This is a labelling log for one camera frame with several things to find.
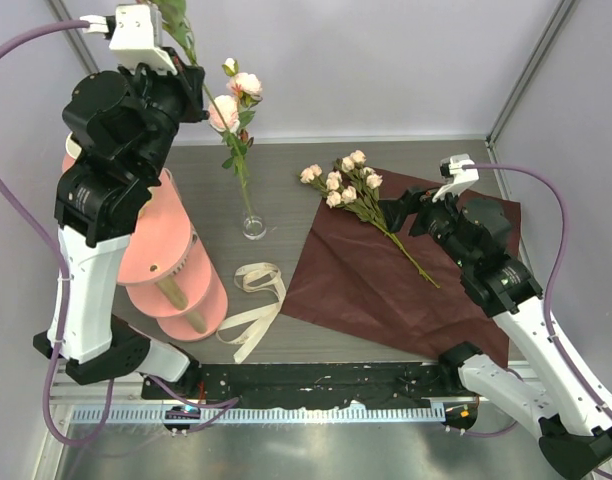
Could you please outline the dark red wrapping paper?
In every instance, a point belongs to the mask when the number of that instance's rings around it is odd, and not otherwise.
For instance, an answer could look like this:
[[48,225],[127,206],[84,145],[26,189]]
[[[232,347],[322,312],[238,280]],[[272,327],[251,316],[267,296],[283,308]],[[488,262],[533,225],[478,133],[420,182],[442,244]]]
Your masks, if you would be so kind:
[[292,187],[312,224],[282,314],[431,360],[468,341],[507,364],[508,336],[468,298],[458,267],[431,238],[390,240],[311,188]]

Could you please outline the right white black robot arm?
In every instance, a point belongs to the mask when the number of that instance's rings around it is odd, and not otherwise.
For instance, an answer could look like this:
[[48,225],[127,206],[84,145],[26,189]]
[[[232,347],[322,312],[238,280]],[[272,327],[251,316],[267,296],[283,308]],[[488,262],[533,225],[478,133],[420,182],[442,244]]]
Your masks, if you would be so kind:
[[567,366],[556,345],[558,325],[543,316],[543,289],[507,249],[512,225],[500,203],[410,188],[379,207],[389,231],[413,216],[410,235],[429,235],[460,268],[467,297],[519,348],[541,386],[535,388],[463,342],[444,352],[437,380],[443,391],[481,395],[537,440],[550,466],[566,479],[582,479],[612,458],[612,419],[604,416]]

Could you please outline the peach rose stem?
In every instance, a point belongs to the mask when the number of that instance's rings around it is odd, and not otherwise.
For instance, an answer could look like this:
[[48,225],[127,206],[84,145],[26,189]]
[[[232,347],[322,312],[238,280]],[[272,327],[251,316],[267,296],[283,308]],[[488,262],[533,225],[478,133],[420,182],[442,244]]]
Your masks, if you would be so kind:
[[199,65],[198,56],[195,45],[195,35],[190,21],[187,18],[187,2],[186,1],[144,1],[144,4],[155,6],[162,15],[163,29],[174,39],[180,48],[185,53],[191,65]]

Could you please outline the pink flower stem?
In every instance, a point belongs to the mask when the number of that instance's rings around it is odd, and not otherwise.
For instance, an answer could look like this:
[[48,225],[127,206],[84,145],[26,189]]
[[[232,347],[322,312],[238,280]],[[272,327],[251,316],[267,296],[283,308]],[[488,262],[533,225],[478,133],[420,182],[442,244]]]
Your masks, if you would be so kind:
[[262,101],[263,86],[255,74],[242,71],[235,58],[226,58],[222,70],[227,77],[228,92],[213,96],[207,87],[204,88],[208,97],[208,122],[228,150],[222,167],[233,170],[239,182],[244,218],[252,222],[256,214],[248,187],[250,173],[247,154],[254,137],[248,127],[256,115],[255,108]]

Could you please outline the cream ribbon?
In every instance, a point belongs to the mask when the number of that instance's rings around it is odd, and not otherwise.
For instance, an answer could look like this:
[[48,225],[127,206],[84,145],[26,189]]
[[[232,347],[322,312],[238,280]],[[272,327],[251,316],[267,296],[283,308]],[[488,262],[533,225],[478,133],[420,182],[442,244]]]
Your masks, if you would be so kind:
[[[235,364],[242,364],[256,349],[279,315],[287,295],[287,289],[279,267],[272,263],[260,262],[239,267],[233,278],[235,286],[247,294],[268,292],[275,302],[250,309],[225,318],[215,332],[217,340],[225,345],[237,346],[233,353]],[[245,326],[237,337],[226,340],[221,333]]]

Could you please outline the small pink bud spray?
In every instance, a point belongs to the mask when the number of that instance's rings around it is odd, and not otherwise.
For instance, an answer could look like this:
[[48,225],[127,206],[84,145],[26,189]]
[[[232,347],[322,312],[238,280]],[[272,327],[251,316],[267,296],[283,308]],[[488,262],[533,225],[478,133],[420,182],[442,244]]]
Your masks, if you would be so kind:
[[435,288],[440,287],[410,255],[396,234],[388,231],[385,214],[378,207],[383,176],[366,165],[366,155],[361,150],[336,159],[333,169],[327,174],[318,164],[312,164],[303,169],[298,178],[302,184],[314,188],[329,209],[352,212],[361,222],[376,227],[397,246],[422,278]]

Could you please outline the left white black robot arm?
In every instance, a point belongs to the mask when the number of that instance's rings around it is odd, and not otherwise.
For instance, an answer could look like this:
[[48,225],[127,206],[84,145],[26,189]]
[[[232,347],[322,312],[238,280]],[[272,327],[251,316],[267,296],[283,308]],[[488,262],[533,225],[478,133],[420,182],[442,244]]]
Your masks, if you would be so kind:
[[176,398],[199,385],[196,360],[131,328],[112,312],[120,263],[138,213],[159,185],[183,123],[207,119],[205,71],[171,47],[163,64],[141,59],[81,80],[62,119],[81,151],[60,177],[54,208],[62,276],[50,328],[34,336],[45,357],[66,361],[80,385],[133,372],[164,380]]

